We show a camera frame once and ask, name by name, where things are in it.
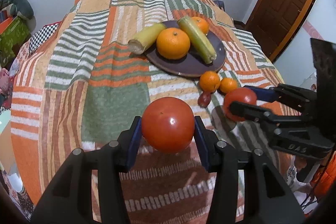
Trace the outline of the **grey plush toy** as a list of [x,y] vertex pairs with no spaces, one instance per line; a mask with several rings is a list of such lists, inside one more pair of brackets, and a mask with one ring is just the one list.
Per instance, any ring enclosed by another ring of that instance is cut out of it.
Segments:
[[18,16],[24,20],[31,20],[34,11],[28,0],[1,0],[1,11],[8,16]]

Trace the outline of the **red tomato back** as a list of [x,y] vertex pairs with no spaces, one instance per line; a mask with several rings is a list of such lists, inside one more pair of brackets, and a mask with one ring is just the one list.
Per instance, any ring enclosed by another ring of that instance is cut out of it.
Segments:
[[174,97],[151,102],[141,118],[141,132],[154,149],[163,153],[181,152],[191,143],[195,129],[190,106]]

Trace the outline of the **corn cob yellow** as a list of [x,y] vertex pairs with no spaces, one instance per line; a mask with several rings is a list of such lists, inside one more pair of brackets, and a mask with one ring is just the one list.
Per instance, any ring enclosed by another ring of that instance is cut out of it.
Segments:
[[128,41],[129,50],[137,55],[143,54],[156,42],[159,34],[165,29],[166,26],[163,23],[143,28]]

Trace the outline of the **large orange with sticker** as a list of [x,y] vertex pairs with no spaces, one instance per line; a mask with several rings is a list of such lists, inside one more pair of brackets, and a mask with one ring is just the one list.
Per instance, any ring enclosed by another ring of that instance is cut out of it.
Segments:
[[169,60],[178,60],[187,55],[190,44],[188,35],[179,28],[161,31],[156,41],[158,53]]

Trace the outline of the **corn cob green husk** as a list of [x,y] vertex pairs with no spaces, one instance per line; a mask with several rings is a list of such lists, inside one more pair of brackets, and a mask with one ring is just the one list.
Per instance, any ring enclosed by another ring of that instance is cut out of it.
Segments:
[[217,58],[213,45],[191,17],[184,16],[177,21],[177,24],[187,34],[205,64],[209,65]]

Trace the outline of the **small mandarin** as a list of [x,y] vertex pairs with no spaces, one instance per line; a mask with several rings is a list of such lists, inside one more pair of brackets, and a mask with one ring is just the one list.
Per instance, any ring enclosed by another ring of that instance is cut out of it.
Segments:
[[203,92],[214,93],[220,86],[221,79],[214,71],[206,71],[199,79],[199,87]]
[[219,90],[224,94],[227,94],[237,88],[238,88],[238,83],[234,79],[231,79],[228,77],[223,78],[219,85]]

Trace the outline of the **red tomato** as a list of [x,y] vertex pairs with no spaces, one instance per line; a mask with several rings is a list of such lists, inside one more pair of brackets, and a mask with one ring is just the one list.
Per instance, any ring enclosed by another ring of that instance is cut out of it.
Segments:
[[251,89],[242,87],[232,90],[224,96],[223,111],[226,117],[235,122],[242,122],[245,120],[244,118],[233,115],[230,111],[230,104],[234,101],[256,105],[257,95]]
[[141,118],[141,132],[154,149],[163,153],[181,152],[191,143],[195,129],[190,106],[174,97],[151,102]]

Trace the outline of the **green storage box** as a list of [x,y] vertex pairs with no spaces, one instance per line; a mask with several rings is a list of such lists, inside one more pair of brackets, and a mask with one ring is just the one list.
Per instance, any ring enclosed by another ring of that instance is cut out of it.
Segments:
[[27,24],[18,16],[10,18],[11,22],[1,32],[1,67],[15,57],[13,48],[20,47],[30,35]]

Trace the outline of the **brown wooden door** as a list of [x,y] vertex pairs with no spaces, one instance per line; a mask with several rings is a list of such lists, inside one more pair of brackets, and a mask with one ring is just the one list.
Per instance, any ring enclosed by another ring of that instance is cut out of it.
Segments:
[[303,25],[315,0],[258,0],[246,30],[257,46],[251,51],[256,59],[275,61],[288,47]]

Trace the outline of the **red tomato front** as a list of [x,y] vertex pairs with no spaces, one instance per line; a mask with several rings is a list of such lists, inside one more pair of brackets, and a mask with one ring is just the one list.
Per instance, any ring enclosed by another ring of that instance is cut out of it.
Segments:
[[233,115],[230,111],[230,104],[234,101],[256,105],[257,95],[251,89],[242,87],[232,90],[224,96],[223,111],[226,117],[235,122],[242,122],[245,120],[244,118]]

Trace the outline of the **checkered cloth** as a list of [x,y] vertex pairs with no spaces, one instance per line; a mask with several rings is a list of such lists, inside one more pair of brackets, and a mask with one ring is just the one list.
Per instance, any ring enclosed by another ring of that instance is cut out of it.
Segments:
[[29,56],[33,55],[34,52],[55,33],[59,24],[59,22],[56,22],[45,25],[31,36],[29,41]]

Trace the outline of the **dark red grape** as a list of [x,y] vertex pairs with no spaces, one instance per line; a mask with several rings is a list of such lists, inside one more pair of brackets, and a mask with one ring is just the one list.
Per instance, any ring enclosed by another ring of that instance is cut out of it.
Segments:
[[211,102],[211,93],[203,92],[198,98],[198,105],[206,108]]

